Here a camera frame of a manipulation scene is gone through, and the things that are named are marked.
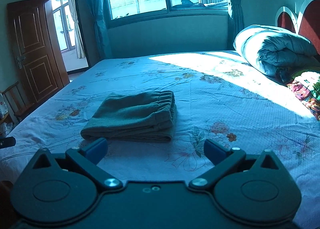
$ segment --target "white bedding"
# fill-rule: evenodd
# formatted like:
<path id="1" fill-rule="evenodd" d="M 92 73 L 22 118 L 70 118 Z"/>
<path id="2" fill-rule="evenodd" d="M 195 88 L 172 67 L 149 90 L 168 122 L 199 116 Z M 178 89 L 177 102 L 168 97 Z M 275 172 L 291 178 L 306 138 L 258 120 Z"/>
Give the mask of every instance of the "white bedding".
<path id="1" fill-rule="evenodd" d="M 302 192 L 295 221 L 320 226 L 320 124 L 290 90 L 267 79 L 235 52 L 182 53 L 99 62 L 49 99 L 10 134 L 0 150 L 0 180 L 15 182 L 42 147 L 64 152 L 86 145 L 80 131 L 111 92 L 172 90 L 178 109 L 168 144 L 109 142 L 100 168 L 126 180 L 186 180 L 213 165 L 212 138 L 248 154 L 273 149 Z"/>

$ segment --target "wooden door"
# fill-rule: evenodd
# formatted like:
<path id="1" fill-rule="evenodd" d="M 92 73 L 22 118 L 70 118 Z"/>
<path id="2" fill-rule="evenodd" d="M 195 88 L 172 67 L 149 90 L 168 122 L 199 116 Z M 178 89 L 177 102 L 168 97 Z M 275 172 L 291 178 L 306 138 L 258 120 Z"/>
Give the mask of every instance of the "wooden door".
<path id="1" fill-rule="evenodd" d="M 30 102 L 40 105 L 63 88 L 49 39 L 42 0 L 7 4 L 14 60 Z"/>

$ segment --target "headboard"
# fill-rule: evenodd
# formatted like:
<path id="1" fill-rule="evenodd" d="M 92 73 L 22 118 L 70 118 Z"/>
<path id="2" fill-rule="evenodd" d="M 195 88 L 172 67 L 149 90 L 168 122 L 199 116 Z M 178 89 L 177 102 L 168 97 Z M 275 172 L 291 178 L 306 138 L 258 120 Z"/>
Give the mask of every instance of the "headboard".
<path id="1" fill-rule="evenodd" d="M 320 0 L 305 0 L 298 16 L 298 34 L 308 38 L 320 54 Z"/>
<path id="2" fill-rule="evenodd" d="M 276 14 L 275 26 L 285 28 L 293 33 L 298 33 L 296 14 L 287 7 L 281 7 Z"/>

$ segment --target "blue gripper pad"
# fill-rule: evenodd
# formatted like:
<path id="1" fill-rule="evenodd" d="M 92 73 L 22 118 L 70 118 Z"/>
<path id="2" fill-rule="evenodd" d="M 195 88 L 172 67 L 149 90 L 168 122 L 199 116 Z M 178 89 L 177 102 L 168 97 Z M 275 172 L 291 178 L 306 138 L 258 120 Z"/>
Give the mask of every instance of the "blue gripper pad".
<path id="1" fill-rule="evenodd" d="M 216 166 L 222 162 L 227 156 L 229 151 L 213 142 L 211 139 L 206 139 L 203 145 L 204 155 Z"/>
<path id="2" fill-rule="evenodd" d="M 94 142 L 90 143 L 88 146 L 84 147 L 80 153 L 90 162 L 97 165 L 100 160 L 108 152 L 108 141 L 105 138 L 96 139 Z"/>

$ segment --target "door handle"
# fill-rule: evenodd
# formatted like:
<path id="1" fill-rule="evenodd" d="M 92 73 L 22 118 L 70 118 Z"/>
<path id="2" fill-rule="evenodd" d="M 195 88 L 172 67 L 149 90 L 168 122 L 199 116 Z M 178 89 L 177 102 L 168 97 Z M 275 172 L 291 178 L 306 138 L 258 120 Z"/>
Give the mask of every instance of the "door handle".
<path id="1" fill-rule="evenodd" d="M 17 56 L 17 63 L 18 63 L 18 66 L 19 66 L 19 69 L 22 69 L 22 64 L 21 64 L 21 61 L 23 61 L 24 59 L 26 59 L 26 57 L 18 57 Z"/>

